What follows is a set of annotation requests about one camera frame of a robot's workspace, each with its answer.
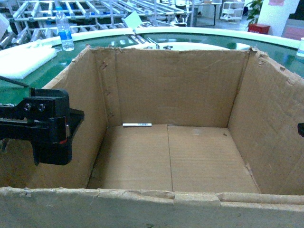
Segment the white bottle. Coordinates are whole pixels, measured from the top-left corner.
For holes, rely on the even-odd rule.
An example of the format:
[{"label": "white bottle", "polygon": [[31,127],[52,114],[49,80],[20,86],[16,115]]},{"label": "white bottle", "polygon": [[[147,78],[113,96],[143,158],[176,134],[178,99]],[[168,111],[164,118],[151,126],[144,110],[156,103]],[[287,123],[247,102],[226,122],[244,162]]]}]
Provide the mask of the white bottle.
[{"label": "white bottle", "polygon": [[68,24],[68,20],[66,15],[62,11],[62,7],[56,7],[56,25],[58,28],[58,34],[61,39],[62,48],[65,51],[72,51],[74,50],[74,43],[72,40],[72,34],[70,30],[70,26]]},{"label": "white bottle", "polygon": [[304,57],[304,37],[301,38],[300,46],[298,48],[296,55],[299,57]]}]

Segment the cardboard box bottom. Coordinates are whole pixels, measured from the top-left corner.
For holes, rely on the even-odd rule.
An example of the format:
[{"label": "cardboard box bottom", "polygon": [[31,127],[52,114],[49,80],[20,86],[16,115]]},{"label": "cardboard box bottom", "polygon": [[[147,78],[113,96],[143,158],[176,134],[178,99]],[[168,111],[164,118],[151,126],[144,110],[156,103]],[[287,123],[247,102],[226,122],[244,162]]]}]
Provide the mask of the cardboard box bottom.
[{"label": "cardboard box bottom", "polygon": [[108,128],[89,189],[259,193],[228,129]]}]

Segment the screw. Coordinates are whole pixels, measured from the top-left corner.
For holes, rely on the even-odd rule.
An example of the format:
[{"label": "screw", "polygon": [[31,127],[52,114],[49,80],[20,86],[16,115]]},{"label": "screw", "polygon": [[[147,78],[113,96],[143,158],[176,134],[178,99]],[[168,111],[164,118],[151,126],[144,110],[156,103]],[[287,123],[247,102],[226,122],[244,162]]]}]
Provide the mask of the screw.
[{"label": "screw", "polygon": [[28,112],[28,111],[30,111],[30,108],[31,108],[30,104],[29,104],[29,103],[26,103],[25,106],[24,106],[24,110],[25,110],[26,112]]},{"label": "screw", "polygon": [[40,112],[43,112],[44,110],[45,110],[45,106],[44,106],[44,104],[39,104],[39,108],[38,108],[38,110],[40,111]]}]

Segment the white wall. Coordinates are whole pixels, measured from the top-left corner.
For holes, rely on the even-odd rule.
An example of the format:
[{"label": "white wall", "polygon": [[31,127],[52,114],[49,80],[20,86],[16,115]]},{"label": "white wall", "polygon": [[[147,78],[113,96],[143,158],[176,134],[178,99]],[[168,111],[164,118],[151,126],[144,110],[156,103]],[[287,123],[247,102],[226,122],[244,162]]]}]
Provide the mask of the white wall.
[{"label": "white wall", "polygon": [[270,25],[269,35],[280,37],[289,14],[295,13],[299,0],[285,0],[284,6],[270,6],[268,3],[269,0],[264,0],[258,23]]}]

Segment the black bracket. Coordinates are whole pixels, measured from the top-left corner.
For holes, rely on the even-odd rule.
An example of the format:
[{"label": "black bracket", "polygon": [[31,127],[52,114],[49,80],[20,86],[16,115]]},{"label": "black bracket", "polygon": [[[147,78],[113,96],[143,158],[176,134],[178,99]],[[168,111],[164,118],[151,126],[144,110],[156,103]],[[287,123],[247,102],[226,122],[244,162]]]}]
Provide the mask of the black bracket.
[{"label": "black bracket", "polygon": [[84,112],[69,106],[67,91],[30,89],[18,105],[0,104],[0,140],[31,142],[34,162],[66,165],[72,160],[72,140]]},{"label": "black bracket", "polygon": [[298,133],[300,136],[304,137],[304,123],[298,123]]}]

